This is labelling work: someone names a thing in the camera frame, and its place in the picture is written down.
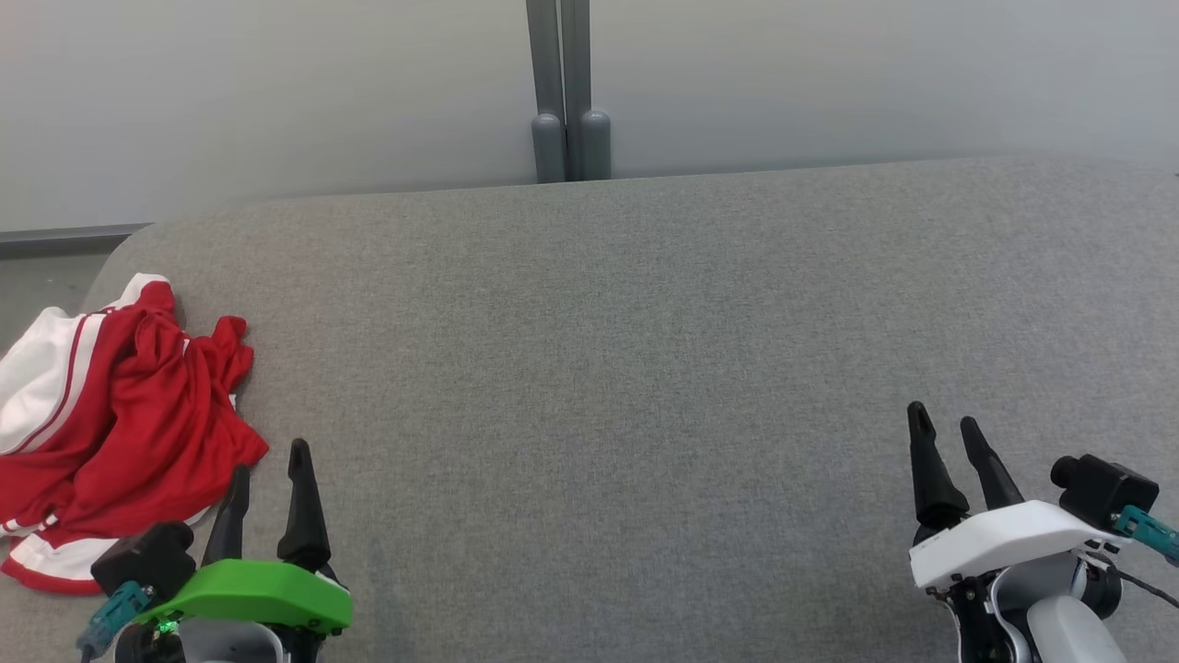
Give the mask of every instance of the cable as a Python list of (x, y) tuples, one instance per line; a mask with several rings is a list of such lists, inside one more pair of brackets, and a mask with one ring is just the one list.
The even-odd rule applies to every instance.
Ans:
[(1160, 590), (1160, 589), (1158, 589), (1155, 586), (1148, 585), (1148, 584), (1144, 583), (1142, 580), (1139, 580), (1138, 578), (1135, 578), (1135, 577), (1131, 576), (1129, 573), (1122, 571), (1121, 569), (1114, 567), (1113, 565), (1109, 565), (1109, 571), (1113, 571), (1113, 573), (1115, 576), (1118, 576), (1119, 578), (1121, 578), (1122, 580), (1126, 580), (1126, 582), (1128, 582), (1132, 585), (1138, 585), (1140, 589), (1144, 589), (1147, 592), (1150, 592), (1150, 593), (1152, 593), (1152, 595), (1161, 598), (1162, 600), (1170, 603), (1173, 608), (1179, 608), (1179, 599), (1175, 599), (1175, 597), (1168, 595), (1167, 592), (1165, 592), (1165, 591), (1162, 591), (1162, 590)]
[(1139, 580), (1138, 578), (1131, 576), (1129, 573), (1122, 571), (1121, 569), (1118, 569), (1117, 566), (1114, 566), (1113, 560), (1109, 559), (1108, 557), (1101, 554), (1100, 552), (1089, 552), (1088, 557), (1091, 559), (1091, 563), (1092, 560), (1099, 562), (1100, 564), (1096, 564), (1095, 566), (1098, 567), (1105, 566), (1105, 571), (1108, 573), (1113, 573), (1115, 578), (1126, 580), (1127, 583), (1137, 586), (1138, 589), (1145, 590), (1147, 593), (1154, 595), (1161, 598), (1162, 600), (1170, 603), (1172, 608), (1179, 609), (1179, 599), (1160, 590), (1159, 587), (1155, 587), (1154, 585), (1151, 585), (1150, 583), (1146, 583), (1144, 580)]

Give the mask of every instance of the red jacket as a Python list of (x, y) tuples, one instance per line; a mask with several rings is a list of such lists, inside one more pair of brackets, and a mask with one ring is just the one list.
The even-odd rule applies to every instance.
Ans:
[(230, 392), (253, 363), (245, 321), (211, 336), (176, 321), (169, 282), (132, 278), (98, 313), (41, 313), (0, 360), (0, 571), (34, 589), (97, 593), (90, 565), (116, 540), (189, 520), (266, 444)]

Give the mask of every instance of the floor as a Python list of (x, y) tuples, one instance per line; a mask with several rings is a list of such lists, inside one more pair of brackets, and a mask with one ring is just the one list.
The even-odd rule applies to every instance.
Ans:
[(20, 339), (41, 309), (59, 307), (78, 314), (106, 255), (0, 260), (0, 354)]

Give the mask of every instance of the gray fabric surface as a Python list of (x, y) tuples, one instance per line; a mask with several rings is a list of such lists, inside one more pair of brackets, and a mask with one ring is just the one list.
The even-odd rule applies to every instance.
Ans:
[[(1179, 520), (1177, 216), (1172, 173), (1056, 157), (332, 197), (149, 228), (87, 304), (156, 271), (190, 330), (249, 320), (246, 552), (305, 436), (332, 661), (944, 662), (905, 405), (976, 507), (966, 414), (1026, 495), (1093, 452)], [(5, 578), (0, 659), (70, 659), (95, 604)], [(1174, 624), (1128, 589), (1111, 628), (1172, 661)]]

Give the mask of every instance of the white wall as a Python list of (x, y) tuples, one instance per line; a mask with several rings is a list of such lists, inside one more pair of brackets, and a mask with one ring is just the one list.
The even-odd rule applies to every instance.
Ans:
[(535, 180), (522, 0), (0, 0), (0, 232)]
[(1009, 151), (1179, 169), (1175, 0), (591, 0), (614, 176)]

